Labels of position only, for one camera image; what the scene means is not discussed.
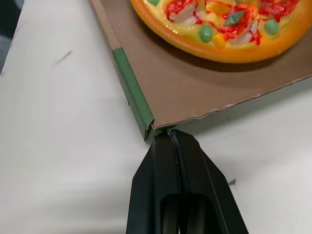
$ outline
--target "dark background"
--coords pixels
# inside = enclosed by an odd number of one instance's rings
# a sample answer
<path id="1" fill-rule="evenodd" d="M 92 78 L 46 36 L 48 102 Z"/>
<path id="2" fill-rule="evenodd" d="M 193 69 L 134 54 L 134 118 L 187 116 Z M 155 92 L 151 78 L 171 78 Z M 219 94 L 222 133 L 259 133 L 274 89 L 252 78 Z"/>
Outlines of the dark background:
<path id="1" fill-rule="evenodd" d="M 0 0 L 0 72 L 20 17 L 24 0 Z"/>

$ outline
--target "white table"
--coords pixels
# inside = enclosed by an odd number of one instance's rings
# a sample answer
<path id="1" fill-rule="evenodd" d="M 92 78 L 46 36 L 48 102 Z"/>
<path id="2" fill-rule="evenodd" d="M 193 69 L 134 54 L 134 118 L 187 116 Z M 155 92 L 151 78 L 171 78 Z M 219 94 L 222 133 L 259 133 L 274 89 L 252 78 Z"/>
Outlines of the white table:
<path id="1" fill-rule="evenodd" d="M 312 79 L 193 134 L 251 234 L 312 232 Z M 0 77 L 0 233 L 123 234 L 149 145 L 87 0 L 26 0 Z"/>

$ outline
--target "toy pizza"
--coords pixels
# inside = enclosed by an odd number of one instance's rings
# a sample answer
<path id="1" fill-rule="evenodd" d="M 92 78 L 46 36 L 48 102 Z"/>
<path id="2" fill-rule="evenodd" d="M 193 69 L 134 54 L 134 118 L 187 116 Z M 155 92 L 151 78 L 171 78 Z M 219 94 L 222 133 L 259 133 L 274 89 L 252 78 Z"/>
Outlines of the toy pizza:
<path id="1" fill-rule="evenodd" d="M 141 19 L 175 47 L 220 62 L 280 55 L 312 24 L 312 0 L 131 0 Z"/>

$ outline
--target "green olive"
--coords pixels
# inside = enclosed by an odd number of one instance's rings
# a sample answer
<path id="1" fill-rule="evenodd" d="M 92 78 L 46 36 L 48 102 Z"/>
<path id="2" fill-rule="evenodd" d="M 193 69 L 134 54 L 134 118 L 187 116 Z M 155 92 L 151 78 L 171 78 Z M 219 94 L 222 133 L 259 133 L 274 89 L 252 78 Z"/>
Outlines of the green olive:
<path id="1" fill-rule="evenodd" d="M 147 0 L 150 4 L 153 4 L 154 6 L 157 6 L 160 0 Z"/>
<path id="2" fill-rule="evenodd" d="M 278 31 L 278 23 L 274 19 L 269 19 L 264 25 L 264 30 L 269 35 L 274 35 Z"/>
<path id="3" fill-rule="evenodd" d="M 213 37 L 213 29 L 208 25 L 201 26 L 199 30 L 199 37 L 204 43 L 210 42 Z"/>

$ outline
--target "pizza box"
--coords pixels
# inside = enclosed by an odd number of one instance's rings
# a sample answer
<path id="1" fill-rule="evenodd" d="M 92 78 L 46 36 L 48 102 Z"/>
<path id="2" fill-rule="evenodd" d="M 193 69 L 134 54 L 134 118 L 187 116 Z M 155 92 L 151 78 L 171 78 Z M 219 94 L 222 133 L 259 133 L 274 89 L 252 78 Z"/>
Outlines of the pizza box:
<path id="1" fill-rule="evenodd" d="M 165 42 L 130 0 L 90 0 L 119 80 L 145 140 L 312 76 L 312 29 L 278 57 L 224 64 Z"/>

